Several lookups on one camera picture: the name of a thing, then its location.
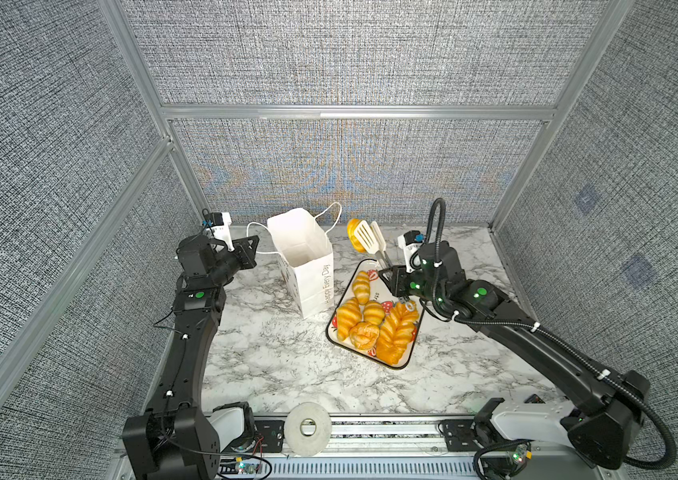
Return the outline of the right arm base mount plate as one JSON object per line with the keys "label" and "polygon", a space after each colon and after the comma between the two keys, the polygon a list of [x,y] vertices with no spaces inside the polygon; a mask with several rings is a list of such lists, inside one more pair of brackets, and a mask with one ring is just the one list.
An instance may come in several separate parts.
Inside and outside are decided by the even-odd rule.
{"label": "right arm base mount plate", "polygon": [[481,448],[507,442],[488,420],[446,419],[441,420],[437,428],[449,452],[475,453]]}

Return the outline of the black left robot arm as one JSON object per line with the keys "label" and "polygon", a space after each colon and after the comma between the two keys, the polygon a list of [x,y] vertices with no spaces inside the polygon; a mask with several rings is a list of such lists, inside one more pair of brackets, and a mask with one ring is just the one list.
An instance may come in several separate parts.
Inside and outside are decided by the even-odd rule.
{"label": "black left robot arm", "polygon": [[122,442],[138,479],[212,479],[226,448],[247,449],[256,430],[245,402],[206,416],[201,394],[208,352],[224,309],[225,285],[256,265],[258,236],[225,243],[203,234],[176,250],[182,272],[171,312],[167,359],[143,414],[125,422]]}

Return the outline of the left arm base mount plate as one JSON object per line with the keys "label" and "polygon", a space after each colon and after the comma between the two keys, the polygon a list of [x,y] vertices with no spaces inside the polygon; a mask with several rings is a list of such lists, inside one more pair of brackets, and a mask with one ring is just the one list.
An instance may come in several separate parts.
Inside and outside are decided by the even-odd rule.
{"label": "left arm base mount plate", "polygon": [[232,441],[223,452],[233,453],[281,453],[284,442],[284,425],[282,418],[255,417],[253,425],[244,427],[243,434]]}

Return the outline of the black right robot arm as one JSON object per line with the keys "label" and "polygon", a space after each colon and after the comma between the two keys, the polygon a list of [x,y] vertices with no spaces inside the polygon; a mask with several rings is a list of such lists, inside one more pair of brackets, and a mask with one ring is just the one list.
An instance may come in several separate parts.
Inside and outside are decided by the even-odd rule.
{"label": "black right robot arm", "polygon": [[590,466],[617,470],[671,467],[678,455],[670,428],[648,404],[649,381],[588,357],[523,311],[503,290],[467,277],[443,238],[446,202],[436,199],[423,241],[403,265],[382,272],[394,296],[413,295],[435,318],[470,327],[504,345],[550,380],[572,403],[553,417],[551,442]]}

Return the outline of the croissant top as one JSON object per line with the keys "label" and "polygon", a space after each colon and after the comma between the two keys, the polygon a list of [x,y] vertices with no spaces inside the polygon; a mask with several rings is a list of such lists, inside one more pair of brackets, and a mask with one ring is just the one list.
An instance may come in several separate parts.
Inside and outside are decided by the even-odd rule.
{"label": "croissant top", "polygon": [[357,252],[359,252],[361,254],[365,254],[366,250],[364,249],[362,243],[360,242],[360,240],[357,238],[357,236],[355,234],[355,231],[356,231],[357,227],[360,225],[360,223],[361,223],[361,221],[359,219],[356,219],[356,218],[351,219],[347,224],[347,235],[348,235],[348,238],[349,238],[353,248]]}

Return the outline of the white paper gift bag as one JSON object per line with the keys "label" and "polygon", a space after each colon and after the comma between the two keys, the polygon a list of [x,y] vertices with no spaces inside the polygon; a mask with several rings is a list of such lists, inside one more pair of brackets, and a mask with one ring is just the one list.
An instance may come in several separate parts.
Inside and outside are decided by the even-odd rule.
{"label": "white paper gift bag", "polygon": [[276,258],[287,290],[304,318],[334,305],[334,251],[328,234],[342,213],[342,204],[333,202],[316,215],[294,208],[262,225],[273,243],[269,253]]}

